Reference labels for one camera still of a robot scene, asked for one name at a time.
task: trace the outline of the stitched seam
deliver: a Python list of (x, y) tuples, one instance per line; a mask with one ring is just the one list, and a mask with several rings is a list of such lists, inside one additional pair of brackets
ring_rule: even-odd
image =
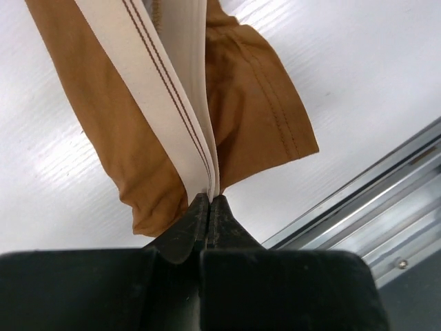
[[(238, 39), (240, 39), (240, 37), (237, 35), (236, 31), (232, 30), (232, 32), (237, 36)], [(263, 74), (264, 78), (266, 79), (266, 81), (267, 81), (269, 87), (271, 88), (271, 91), (272, 91), (273, 95), (274, 95), (274, 96), (276, 97), (276, 99), (277, 99), (277, 102), (278, 102), (278, 105), (279, 105), (280, 109), (282, 110), (283, 119), (285, 120), (285, 123), (287, 124), (287, 128), (288, 128), (289, 134), (291, 135), (292, 143), (294, 144), (294, 148), (296, 149), (297, 155), (299, 155), (299, 153), (298, 153), (298, 148), (297, 148), (297, 144), (296, 144), (296, 141), (294, 140), (294, 136), (293, 136), (293, 134), (292, 134), (291, 128), (289, 127), (288, 120), (287, 120), (287, 115), (286, 115), (286, 113), (285, 113), (285, 110), (284, 110), (283, 107), (282, 107), (282, 103), (280, 102), (280, 99), (279, 99), (278, 95), (276, 94), (276, 91), (274, 90), (273, 85), (270, 83), (270, 81), (269, 81), (269, 79), (268, 79), (268, 76), (265, 74), (265, 71), (263, 70), (262, 63), (259, 61), (259, 59), (258, 59), (258, 58), (257, 58), (252, 52), (250, 52), (250, 50), (248, 49), (248, 47), (247, 47), (245, 44), (241, 43), (241, 45), (242, 45), (243, 47), (245, 47), (245, 48), (248, 50), (248, 52), (250, 53), (250, 55), (251, 55), (251, 56), (256, 60), (256, 62), (259, 64), (259, 66), (260, 66), (260, 72), (262, 72), (262, 74)]]
[(190, 118), (189, 118), (189, 116), (188, 116), (187, 110), (185, 109), (185, 107), (184, 107), (184, 105), (183, 105), (183, 102), (182, 102), (181, 96), (179, 95), (178, 91), (176, 90), (176, 87), (174, 86), (173, 81), (172, 81), (172, 79), (170, 78), (170, 75), (169, 75), (167, 69), (166, 69), (165, 66), (164, 66), (163, 60), (162, 60), (162, 58), (159, 56), (158, 50), (156, 49), (156, 46), (154, 45), (154, 43), (153, 43), (153, 41), (152, 41), (152, 38), (151, 38), (149, 32), (147, 31), (147, 28), (145, 27), (144, 22), (143, 22), (143, 20), (141, 19), (141, 16), (140, 16), (138, 10), (136, 9), (136, 6), (135, 6), (134, 3), (133, 3), (133, 0), (129, 0), (129, 1), (130, 1), (131, 5), (132, 5), (132, 7), (133, 7), (133, 9), (134, 9), (134, 11), (135, 11), (135, 13), (136, 13), (138, 19), (139, 19), (139, 21), (141, 22), (141, 25), (142, 25), (142, 27), (143, 27), (143, 30), (144, 30), (145, 34), (147, 35), (147, 38), (149, 39), (149, 42), (150, 42), (150, 43), (152, 44), (152, 46), (153, 46), (154, 52), (155, 52), (156, 56), (158, 57), (159, 63), (161, 64), (161, 67), (162, 67), (162, 69), (164, 70), (164, 73), (165, 73), (165, 75), (167, 76), (167, 78), (168, 78), (168, 80), (169, 80), (169, 82), (170, 82), (170, 85), (172, 86), (174, 92), (176, 93), (176, 96), (178, 97), (179, 103), (180, 103), (180, 105), (181, 105), (181, 107), (182, 107), (182, 109), (183, 109), (183, 111), (184, 111), (185, 117), (187, 118), (188, 123), (190, 124), (190, 127), (191, 127), (191, 129), (192, 129), (192, 132), (193, 132), (193, 134), (194, 134), (194, 137), (192, 136), (191, 132), (189, 131), (188, 125), (187, 125), (187, 123), (185, 122), (185, 120), (184, 120), (184, 118), (183, 118), (183, 115), (182, 115), (182, 113), (181, 113), (181, 111), (180, 111), (180, 109), (179, 109), (179, 107), (178, 107), (178, 105), (177, 105), (177, 102), (176, 102), (176, 100), (174, 99), (174, 97), (172, 96), (172, 93), (171, 93), (171, 91), (170, 91), (170, 88), (169, 88), (169, 86), (167, 85), (167, 83), (165, 82), (165, 79), (164, 79), (164, 77), (163, 77), (161, 71), (159, 70), (157, 63), (155, 62), (155, 60), (154, 60), (154, 58), (153, 58), (153, 56), (152, 56), (152, 53), (151, 53), (150, 49), (149, 49), (148, 46), (147, 46), (147, 42), (146, 42), (146, 40), (144, 39), (144, 36), (142, 35), (141, 31), (139, 30), (139, 27), (138, 27), (138, 25), (136, 24), (136, 21), (135, 21), (133, 15), (132, 15), (132, 13), (130, 12), (130, 10), (129, 10), (128, 6), (127, 6), (126, 1), (123, 0), (123, 3), (124, 3), (124, 6), (125, 6), (125, 9), (127, 10), (127, 13), (130, 15), (130, 18), (132, 19), (132, 22), (133, 22), (133, 24), (135, 25), (135, 28), (136, 28), (136, 30), (138, 31), (138, 34), (139, 34), (139, 36), (141, 37), (141, 39), (142, 39), (142, 41), (143, 41), (143, 43), (144, 43), (144, 46), (145, 46), (145, 48), (147, 49), (147, 51), (148, 51), (148, 53), (149, 53), (149, 55), (150, 55), (150, 58), (152, 59), (154, 65), (155, 65), (156, 70), (158, 71), (159, 75), (161, 76), (162, 81), (163, 81), (164, 85), (166, 86), (167, 91), (168, 91), (170, 97), (172, 98), (173, 103), (174, 103), (176, 109), (178, 110), (178, 112), (179, 112), (179, 114), (180, 114), (180, 116), (181, 116), (181, 119), (182, 119), (182, 121), (183, 121), (185, 127), (187, 128), (187, 131), (189, 132), (190, 137), (192, 138), (193, 144), (196, 146), (196, 149), (198, 150), (198, 153), (199, 153), (199, 155), (201, 156), (202, 162), (204, 163), (205, 169), (206, 169), (207, 174), (208, 174), (208, 194), (209, 194), (209, 192), (210, 192), (211, 189), (212, 189), (212, 174), (211, 174), (211, 171), (210, 171), (209, 166), (208, 166), (209, 163), (208, 163), (207, 155), (205, 154), (205, 152), (204, 152), (204, 150), (203, 150), (203, 148), (202, 148), (201, 141), (199, 140), (198, 135), (196, 134), (196, 131), (195, 131), (194, 126), (193, 126), (193, 123), (190, 121)]
[[(217, 28), (214, 28), (213, 30), (216, 31), (216, 32), (218, 33), (219, 36), (224, 36), (224, 35), (225, 35), (225, 34), (221, 34), (221, 33), (218, 31)], [(236, 39), (238, 39), (237, 34), (233, 31), (233, 29), (229, 28), (228, 30), (229, 30), (230, 32), (233, 32), (233, 33), (236, 35)], [(280, 122), (279, 122), (279, 120), (278, 120), (278, 116), (277, 116), (277, 114), (276, 114), (276, 111), (274, 110), (274, 107), (273, 107), (271, 101), (269, 100), (269, 97), (268, 97), (268, 95), (267, 95), (267, 92), (266, 92), (265, 89), (263, 88), (263, 85), (262, 85), (262, 83), (260, 82), (260, 79), (257, 77), (257, 74), (256, 74), (256, 71), (255, 71), (255, 69), (254, 69), (254, 66), (253, 66), (253, 65), (249, 62), (249, 60), (245, 57), (245, 55), (243, 54), (243, 52), (240, 52), (240, 55), (241, 55), (242, 58), (245, 60), (245, 62), (247, 62), (247, 63), (249, 64), (249, 66), (251, 67), (251, 69), (252, 69), (252, 71), (253, 71), (253, 74), (254, 74), (254, 77), (256, 78), (256, 81), (257, 81), (257, 83), (259, 84), (260, 89), (262, 90), (263, 94), (265, 95), (265, 98), (266, 98), (266, 100), (267, 100), (267, 103), (268, 103), (268, 105), (269, 105), (269, 107), (271, 108), (271, 111), (272, 111), (272, 113), (273, 113), (273, 118), (274, 118), (274, 121), (276, 122), (276, 126), (277, 126), (277, 129), (278, 129), (278, 133), (279, 133), (279, 135), (280, 135), (280, 140), (282, 141), (283, 147), (284, 147), (284, 149), (285, 149), (285, 152), (287, 153), (288, 158), (291, 158), (291, 156), (290, 156), (290, 154), (289, 154), (288, 146), (287, 146), (287, 144), (286, 144), (286, 142), (285, 142), (285, 139), (284, 139), (284, 137), (283, 137), (282, 128), (281, 128), (281, 126), (280, 126)]]

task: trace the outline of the white table surface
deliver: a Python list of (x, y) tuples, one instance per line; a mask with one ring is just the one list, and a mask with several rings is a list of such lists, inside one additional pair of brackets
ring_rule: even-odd
[[(441, 2), (224, 0), (273, 45), (320, 153), (227, 189), (268, 239), (441, 117)], [(145, 245), (22, 0), (0, 1), (0, 252)]]

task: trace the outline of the screw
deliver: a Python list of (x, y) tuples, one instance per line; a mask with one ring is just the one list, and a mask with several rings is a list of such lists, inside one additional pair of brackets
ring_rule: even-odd
[(407, 260), (401, 260), (401, 261), (399, 261), (398, 262), (398, 267), (401, 269), (401, 270), (404, 270), (404, 269), (406, 269), (407, 267), (409, 266), (409, 262), (407, 261)]

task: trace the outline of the black machine part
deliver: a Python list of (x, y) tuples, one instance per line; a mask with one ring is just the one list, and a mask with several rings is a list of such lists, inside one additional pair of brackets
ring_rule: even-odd
[(0, 330), (389, 330), (348, 252), (264, 250), (198, 195), (142, 249), (0, 257)]

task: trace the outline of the tan cloth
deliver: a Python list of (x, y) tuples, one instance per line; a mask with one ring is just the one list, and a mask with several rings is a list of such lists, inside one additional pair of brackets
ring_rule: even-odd
[[(26, 0), (83, 129), (134, 233), (157, 236), (188, 206), (172, 162), (74, 0)], [(279, 58), (249, 26), (208, 0), (206, 75), (220, 188), (318, 151)]]

